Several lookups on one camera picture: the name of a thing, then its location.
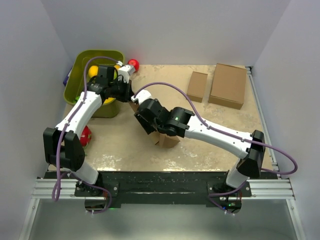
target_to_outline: yellow ball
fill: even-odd
[[[98,66],[91,66],[88,71],[89,78],[97,76],[98,74]]]
[[[120,66],[119,65],[115,65],[114,66],[116,69],[119,69],[120,68]],[[97,76],[98,75],[98,66],[91,66],[90,68],[89,68],[89,71],[88,71],[88,76],[89,76],[89,78],[92,78],[92,77],[94,77],[94,76]],[[113,77],[113,79],[116,79],[117,78],[117,73],[116,73],[116,71],[114,71],[114,77]]]

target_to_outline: green plastic bin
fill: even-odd
[[[87,62],[98,56],[110,57],[117,61],[124,62],[125,56],[116,50],[86,50],[81,52],[75,59],[74,65],[72,67],[70,77],[64,89],[64,100],[70,104],[75,105],[75,99],[80,96],[84,89],[84,69]],[[109,65],[114,66],[115,62],[108,59],[96,59],[93,60],[87,70],[93,65]],[[116,100],[108,104],[103,104],[95,113],[94,118],[114,118],[120,111],[120,106]]]

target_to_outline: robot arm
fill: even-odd
[[[158,131],[169,136],[197,139],[220,147],[238,157],[238,161],[228,172],[221,191],[228,187],[236,189],[248,178],[260,176],[265,153],[263,147],[209,129],[190,110],[175,107],[168,111],[157,99],[153,99],[147,90],[142,90],[131,100],[139,104],[135,117],[148,134]],[[241,132],[203,120],[208,126],[237,135],[242,139],[264,143],[264,134],[258,130],[253,133]]]
[[[80,143],[81,134],[92,115],[107,98],[130,101],[134,93],[129,76],[133,72],[135,68],[132,65],[122,66],[118,71],[114,67],[98,67],[97,75],[87,83],[86,96],[82,92],[69,114],[55,128],[48,127],[43,132],[45,160],[48,164],[56,166],[59,137],[67,124],[63,136],[64,146],[60,149],[60,166],[89,184],[97,182],[99,173],[85,162],[85,151]]]

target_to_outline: white enclosure wall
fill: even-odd
[[[292,0],[253,67],[273,145],[298,159],[291,176],[307,239],[319,239],[320,1]],[[276,155],[281,170],[292,164]]]
[[[290,0],[41,0],[72,60],[116,49],[142,64],[252,66]]]
[[[71,61],[39,0],[0,8],[0,239],[16,240],[37,176],[42,133],[60,117]]]

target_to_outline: cardboard box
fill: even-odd
[[[136,113],[139,108],[139,104],[129,102],[129,105],[132,108],[132,110]],[[164,149],[173,148],[180,142],[180,139],[177,136],[168,136],[158,131],[151,132],[148,136],[154,145],[158,145],[160,148]]]
[[[190,77],[190,82],[186,95],[195,102],[202,102],[205,95],[208,74],[194,71]]]
[[[241,109],[245,101],[247,70],[218,63],[214,70],[209,103]]]

